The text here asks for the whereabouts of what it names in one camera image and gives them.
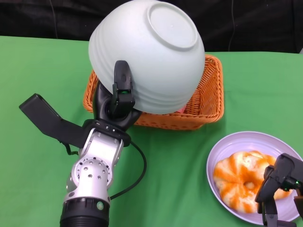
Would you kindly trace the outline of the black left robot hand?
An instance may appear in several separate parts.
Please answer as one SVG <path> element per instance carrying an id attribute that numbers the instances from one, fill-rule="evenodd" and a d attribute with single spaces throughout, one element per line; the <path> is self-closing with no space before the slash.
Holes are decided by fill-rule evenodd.
<path id="1" fill-rule="evenodd" d="M 142 112 L 134 109 L 132 74 L 126 61 L 116 61 L 112 90 L 105 88 L 99 80 L 94 92 L 92 106 L 96 120 L 105 120 L 128 130 L 139 119 Z"/>

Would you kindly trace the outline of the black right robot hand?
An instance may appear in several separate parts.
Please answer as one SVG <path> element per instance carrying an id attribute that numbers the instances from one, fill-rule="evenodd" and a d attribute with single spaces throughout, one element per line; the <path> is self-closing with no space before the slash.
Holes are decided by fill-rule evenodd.
<path id="1" fill-rule="evenodd" d="M 303 216 L 303 162 L 293 156 L 283 153 L 279 155 L 274 165 L 266 167 L 264 181 L 259 188 L 255 202 L 258 203 L 258 213 L 262 215 L 266 227 L 295 227 L 291 221 L 278 219 L 274 194 L 278 189 L 287 192 L 296 190 L 294 203 L 299 216 Z"/>

